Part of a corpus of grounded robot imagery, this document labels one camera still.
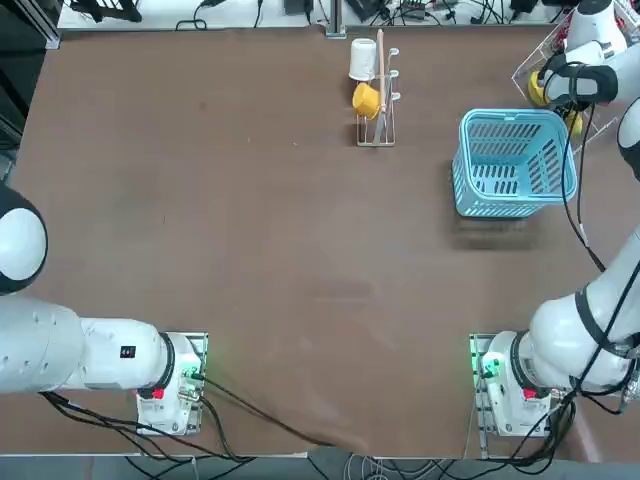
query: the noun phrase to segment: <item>power cord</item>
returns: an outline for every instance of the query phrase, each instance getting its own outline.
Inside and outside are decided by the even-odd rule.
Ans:
[[[136,465],[133,460],[131,460],[129,457],[124,457],[124,459],[127,461],[127,463],[129,465],[131,465],[134,469],[136,469],[137,471],[139,471],[140,473],[142,473],[144,476],[146,476],[149,480],[159,480],[160,477],[162,477],[163,475],[166,475],[169,472],[172,472],[173,470],[175,470],[178,467],[181,467],[182,465],[185,464],[189,464],[191,463],[191,460],[185,460],[181,463],[175,463],[173,465],[171,465],[170,467],[165,468],[164,470],[158,472],[158,473],[149,473],[146,470],[144,470],[142,467],[140,467],[139,465]]]
[[[88,425],[93,425],[93,426],[97,426],[97,427],[101,427],[101,428],[106,428],[108,430],[114,430],[116,432],[118,432],[120,435],[124,436],[125,438],[127,438],[127,440],[129,440],[129,442],[131,442],[132,444],[136,445],[138,448],[141,449],[141,451],[145,454],[148,455],[150,457],[154,457],[151,453],[149,453],[146,449],[144,449],[143,447],[140,446],[139,443],[137,443],[135,440],[129,438],[126,436],[125,432],[131,434],[131,435],[135,435],[137,437],[143,438],[144,440],[148,441],[149,443],[151,443],[161,454],[162,454],[162,458],[173,461],[175,463],[182,463],[183,460],[179,460],[176,458],[173,458],[169,455],[167,455],[161,448],[160,446],[151,438],[149,438],[148,435],[144,435],[141,434],[139,432],[137,432],[136,430],[127,428],[127,427],[134,427],[135,429],[144,429],[144,430],[149,430],[151,432],[157,433],[159,435],[162,435],[163,437],[166,438],[170,438],[171,440],[173,440],[174,442],[177,442],[181,445],[187,446],[187,447],[191,447],[195,450],[198,450],[200,452],[203,452],[205,454],[207,454],[208,456],[211,457],[217,457],[217,458],[221,458],[224,460],[230,460],[229,457],[225,456],[225,455],[220,455],[218,453],[215,453],[211,450],[209,450],[208,448],[202,447],[201,445],[197,445],[195,443],[189,442],[188,440],[184,440],[182,437],[178,436],[178,435],[172,435],[170,433],[167,433],[163,430],[160,430],[158,428],[155,428],[151,425],[144,425],[142,423],[136,422],[136,421],[132,421],[132,420],[122,420],[122,419],[118,419],[118,418],[113,418],[113,417],[108,417],[105,415],[101,415],[99,413],[94,412],[93,410],[87,409],[87,408],[82,408],[79,407],[77,405],[72,404],[67,398],[58,395],[57,393],[52,393],[52,392],[41,392],[40,393],[60,414],[62,414],[63,416],[77,421],[79,423],[85,423]],[[98,421],[94,421],[94,420],[90,420],[84,417],[80,417],[78,415],[74,415],[71,412],[75,412],[78,413],[80,415],[84,415],[85,417],[90,417],[90,418],[94,418]]]
[[[222,472],[222,473],[219,473],[219,474],[217,474],[217,475],[214,475],[213,477],[210,477],[210,478],[208,478],[207,480],[218,480],[219,478],[226,477],[227,475],[229,475],[229,474],[231,474],[231,473],[235,472],[235,471],[236,471],[236,470],[238,470],[239,468],[244,467],[245,465],[247,465],[247,464],[249,464],[249,463],[253,462],[254,460],[257,460],[257,459],[256,459],[256,458],[252,458],[251,460],[247,460],[246,462],[239,463],[238,465],[236,465],[236,466],[234,466],[234,467],[231,467],[229,470],[226,470],[226,471],[224,471],[224,472]]]
[[[182,25],[193,25],[193,28],[196,30],[207,30],[209,28],[209,26],[207,25],[207,22],[205,22],[201,18],[197,18],[198,11],[201,8],[214,6],[213,3],[214,3],[213,0],[203,0],[202,2],[200,2],[200,4],[193,11],[193,18],[191,20],[180,20],[178,23],[176,23],[175,31],[176,32],[179,31]]]
[[[258,14],[256,15],[256,21],[253,22],[253,28],[258,28],[258,23],[260,23],[260,13],[262,13],[262,2],[264,0],[258,0]]]
[[[288,433],[290,433],[292,435],[295,435],[296,437],[298,437],[298,438],[300,438],[300,439],[302,439],[302,440],[304,440],[306,442],[312,443],[314,445],[318,445],[320,447],[334,447],[335,446],[332,443],[325,442],[325,441],[313,438],[312,436],[307,435],[306,433],[303,433],[300,430],[297,430],[297,429],[287,425],[284,422],[281,422],[280,420],[278,420],[274,416],[269,415],[268,413],[264,412],[263,410],[260,410],[255,405],[253,405],[250,402],[244,400],[243,398],[239,397],[238,395],[236,395],[235,393],[233,393],[232,391],[230,391],[226,387],[220,385],[217,382],[214,382],[213,380],[205,377],[204,375],[200,375],[199,373],[194,373],[194,374],[191,375],[191,378],[193,378],[194,380],[203,381],[203,382],[211,385],[215,389],[223,392],[228,397],[232,398],[237,403],[242,405],[245,408],[245,410],[248,410],[250,413],[262,418],[263,420],[267,420],[268,422],[280,427],[281,429],[285,430],[286,432],[288,432]]]
[[[447,2],[447,0],[442,0],[442,3],[444,4],[445,8],[447,10],[449,10],[449,13],[447,13],[447,20],[453,20],[453,24],[456,25],[458,22],[456,22],[456,12],[455,12],[455,10],[453,10],[451,8],[451,6]]]
[[[222,420],[220,420],[220,415],[218,415],[218,412],[213,407],[213,404],[209,400],[207,400],[204,396],[200,397],[200,402],[207,408],[207,410],[209,410],[209,413],[211,413],[211,416],[213,417],[213,420],[214,420],[214,422],[216,424],[216,430],[218,431],[218,436],[220,437],[220,443],[222,444],[222,449],[224,450],[224,453],[226,453],[227,456],[231,460],[233,460],[234,462],[244,463],[246,461],[252,460],[253,457],[238,457],[233,453],[233,451],[229,447],[229,442],[227,441],[227,436],[224,433],[224,428],[222,427]]]
[[[594,111],[595,111],[595,105],[593,105],[591,107],[591,115],[589,117],[587,131],[585,132],[584,138],[582,140],[583,141],[583,147],[582,147],[582,152],[581,152],[581,159],[584,159],[584,151],[585,151],[585,148],[586,148],[586,139],[587,139],[587,136],[589,134],[589,128],[591,127],[591,121],[593,119]],[[573,217],[571,215],[571,211],[569,210],[569,204],[567,202],[567,186],[565,184],[565,172],[566,172],[566,168],[567,168],[567,157],[568,157],[568,154],[569,154],[569,148],[571,148],[571,132],[573,132],[573,127],[576,124],[576,120],[578,119],[578,115],[579,115],[579,113],[576,112],[574,114],[574,116],[573,116],[573,120],[571,121],[571,126],[569,128],[569,134],[567,135],[567,141],[566,141],[565,146],[564,146],[564,152],[563,152],[563,155],[562,155],[562,168],[561,168],[561,177],[562,178],[560,180],[560,188],[562,190],[562,203],[564,205],[565,213],[567,214],[567,220],[569,220],[569,225],[571,225],[571,229],[573,230],[573,233],[575,234],[576,238],[578,239],[578,241],[580,241],[580,243],[582,244],[584,249],[587,251],[587,253],[589,254],[589,257],[591,258],[593,263],[596,265],[598,270],[600,270],[601,272],[604,272],[605,271],[604,264],[602,263],[600,258],[598,258],[596,253],[591,249],[591,247],[587,243],[586,238],[583,237],[582,232],[584,231],[584,227],[582,227],[582,225],[581,225],[581,230],[582,230],[582,232],[581,232],[581,230],[579,230],[578,227],[576,226],[575,221],[573,220]],[[583,168],[581,166],[580,167],[580,179],[578,181],[578,209],[580,209],[580,199],[582,198],[582,195],[581,195],[582,171],[583,171]]]
[[[324,473],[322,470],[320,470],[320,468],[316,465],[316,463],[311,459],[311,457],[309,455],[307,455],[307,461],[311,464],[311,466],[313,467],[313,469],[318,472],[318,474],[324,478],[324,480],[329,480],[329,477],[327,476],[326,473]]]
[[[327,23],[331,23],[331,20],[329,20],[329,16],[327,15],[327,11],[324,9],[324,5],[322,4],[322,0],[318,0],[318,5],[320,5],[320,10],[322,10],[324,21]]]

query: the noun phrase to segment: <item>white robotic arm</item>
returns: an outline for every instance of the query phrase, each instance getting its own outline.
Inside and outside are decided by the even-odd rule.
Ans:
[[[538,76],[539,86],[552,106],[630,104],[620,122],[618,147],[640,179],[640,44],[627,48],[621,39],[611,0],[583,0],[570,25],[567,52],[550,59]],[[640,343],[640,284],[632,286],[608,338],[603,337],[639,261],[640,227],[595,281],[544,302],[528,331],[496,335],[482,368],[499,434],[527,435],[549,412],[551,389],[572,389],[601,343],[585,390],[607,390],[627,378]]]
[[[47,245],[40,213],[0,185],[0,294],[33,282]],[[0,312],[0,393],[132,389],[139,423],[191,433],[199,382],[190,375],[203,373],[203,362],[186,335],[131,319],[80,318],[18,295],[0,297]]]

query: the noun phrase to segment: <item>transparent acrylic box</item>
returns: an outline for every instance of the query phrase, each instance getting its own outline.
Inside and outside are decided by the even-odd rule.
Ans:
[[[630,44],[640,41],[640,19],[638,14],[631,9],[626,0],[614,0],[614,9],[616,17],[619,20],[622,20],[623,27],[621,29],[627,37],[627,41]],[[522,62],[511,77],[522,96],[530,103],[531,101],[527,91],[527,82],[529,81],[529,77],[533,72],[541,70],[545,62],[563,47],[566,32],[569,29],[571,16],[572,14],[567,15],[565,19],[559,23],[549,35],[547,35],[542,43],[540,43],[529,57]],[[587,137],[587,143],[601,135],[607,128],[616,125],[619,121],[619,117],[624,113],[625,108],[625,106],[619,105],[598,105],[593,116],[591,129],[589,130],[589,135]],[[590,109],[582,112],[582,121],[584,126],[587,125],[589,113]],[[574,151],[578,151],[580,149],[580,142],[578,140],[579,139],[576,138],[573,139]]]

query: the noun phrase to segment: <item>white paper cup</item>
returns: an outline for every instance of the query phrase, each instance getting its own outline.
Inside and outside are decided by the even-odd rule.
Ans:
[[[368,82],[375,76],[376,42],[370,38],[356,38],[351,42],[349,76],[359,82]]]

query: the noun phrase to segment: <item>metal frame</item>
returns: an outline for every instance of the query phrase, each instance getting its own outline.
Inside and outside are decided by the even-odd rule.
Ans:
[[[490,434],[496,435],[496,427],[491,411],[491,402],[487,387],[482,377],[482,369],[479,368],[482,356],[487,353],[491,340],[495,335],[472,333],[469,335],[469,353],[471,354],[471,366],[473,369],[473,385],[475,389],[475,407],[478,414],[478,435],[480,437],[480,454],[483,460],[504,458],[492,455],[489,449]],[[544,431],[533,433],[532,437],[546,437],[551,430],[549,419],[545,422]]]
[[[17,144],[22,141],[22,130],[18,128],[11,120],[0,113],[0,132],[6,134]]]
[[[347,29],[342,22],[342,0],[331,0],[329,25],[325,29],[327,38],[347,38]]]
[[[60,47],[60,33],[53,20],[36,0],[13,0],[25,17],[31,22],[40,35],[45,39],[45,48],[48,50]]]

